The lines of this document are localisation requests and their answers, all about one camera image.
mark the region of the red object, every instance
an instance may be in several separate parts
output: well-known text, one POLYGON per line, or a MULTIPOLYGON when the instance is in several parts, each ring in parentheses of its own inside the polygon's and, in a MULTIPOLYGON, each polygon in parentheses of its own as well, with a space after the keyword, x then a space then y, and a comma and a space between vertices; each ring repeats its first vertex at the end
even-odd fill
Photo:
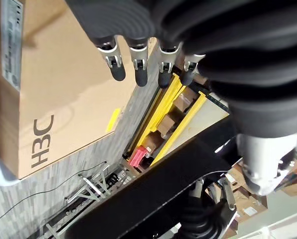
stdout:
POLYGON ((135 153, 132 154, 130 160, 129 160, 129 165, 133 167, 138 167, 140 164, 141 160, 143 157, 148 153, 148 150, 144 148, 142 145, 139 146, 136 150, 135 153))

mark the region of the yellow tape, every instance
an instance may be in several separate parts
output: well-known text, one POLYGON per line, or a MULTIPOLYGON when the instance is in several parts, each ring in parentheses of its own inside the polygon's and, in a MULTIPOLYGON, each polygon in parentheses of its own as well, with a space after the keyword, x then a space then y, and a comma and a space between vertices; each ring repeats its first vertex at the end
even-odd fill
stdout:
POLYGON ((113 111, 113 114, 112 114, 112 116, 111 116, 110 122, 109 122, 109 124, 108 124, 108 126, 107 126, 107 129, 106 129, 106 131, 105 131, 106 133, 112 131, 112 129, 113 129, 114 125, 115 125, 115 122, 116 122, 116 121, 118 120, 118 118, 119 118, 120 112, 121 112, 121 109, 120 109, 120 108, 115 109, 115 110, 113 111))

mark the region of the white label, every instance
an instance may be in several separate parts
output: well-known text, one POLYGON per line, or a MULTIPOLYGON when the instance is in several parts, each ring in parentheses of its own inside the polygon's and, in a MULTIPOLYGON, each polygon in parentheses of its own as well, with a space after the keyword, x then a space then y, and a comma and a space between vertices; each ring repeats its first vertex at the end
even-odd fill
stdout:
POLYGON ((257 211, 254 209, 254 208, 252 208, 252 207, 248 207, 248 208, 246 208, 246 209, 243 209, 243 211, 244 211, 244 213, 246 213, 248 216, 252 216, 252 215, 254 215, 254 214, 256 214, 257 213, 257 211))
POLYGON ((229 173, 226 173, 226 178, 227 178, 228 181, 230 181, 231 183, 233 183, 233 182, 236 181, 235 178, 234 178, 232 175, 230 175, 229 173))
POLYGON ((1 65, 3 77, 20 91, 23 5, 1 0, 1 65))

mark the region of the floor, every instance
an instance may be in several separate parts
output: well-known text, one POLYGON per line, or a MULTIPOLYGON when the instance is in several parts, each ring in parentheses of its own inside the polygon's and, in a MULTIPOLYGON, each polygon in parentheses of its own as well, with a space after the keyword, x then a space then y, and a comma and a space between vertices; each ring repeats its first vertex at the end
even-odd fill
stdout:
MULTIPOLYGON (((121 159, 157 88, 158 56, 156 50, 153 52, 148 63, 148 84, 134 90, 115 133, 14 186, 0 187, 0 216, 25 197, 53 189, 82 169, 105 160, 113 164, 121 159)), ((97 170, 90 170, 85 175, 93 175, 97 170)), ((0 239, 28 238, 46 219, 65 206, 64 197, 75 192, 80 185, 81 179, 74 176, 56 190, 32 196, 18 204, 0 219, 0 239)))

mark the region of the wire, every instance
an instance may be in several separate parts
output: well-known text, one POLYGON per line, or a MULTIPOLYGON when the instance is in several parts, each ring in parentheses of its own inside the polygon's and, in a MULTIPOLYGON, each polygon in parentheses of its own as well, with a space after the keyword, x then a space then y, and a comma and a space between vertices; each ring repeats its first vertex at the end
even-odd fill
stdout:
POLYGON ((203 177, 206 177, 210 174, 213 174, 213 173, 227 173, 228 171, 227 170, 220 170, 220 171, 213 171, 213 172, 210 172, 210 173, 206 173, 205 175, 202 176, 203 177))
POLYGON ((0 219, 3 218, 3 217, 4 217, 8 212, 10 212, 12 209, 14 209, 17 205, 19 205, 19 204, 22 203, 23 201, 27 200, 28 198, 31 198, 31 197, 33 197, 33 196, 35 196, 35 195, 38 195, 38 194, 43 194, 43 193, 49 193, 49 192, 52 192, 52 191, 58 189, 59 187, 61 187, 64 183, 66 183, 68 180, 70 180, 70 179, 71 179, 72 177, 74 177, 75 175, 77 175, 77 174, 79 174, 79 173, 82 173, 82 172, 89 171, 89 170, 91 170, 91 169, 94 169, 94 168, 100 166, 100 165, 103 164, 103 163, 106 163, 106 161, 103 161, 103 162, 101 162, 101 163, 99 163, 99 164, 93 166, 92 168, 89 168, 89 169, 83 169, 83 170, 81 170, 81 171, 79 171, 79 172, 73 174, 73 175, 70 176, 68 179, 66 179, 65 181, 63 181, 62 183, 60 183, 57 187, 55 187, 55 188, 53 188, 53 189, 51 189, 51 190, 43 191, 43 192, 38 192, 38 193, 34 193, 34 194, 32 194, 32 195, 30 195, 30 196, 28 196, 28 197, 26 197, 26 198, 20 200, 20 201, 17 202, 15 205, 13 205, 9 210, 7 210, 4 214, 2 214, 2 215, 0 216, 0 219))

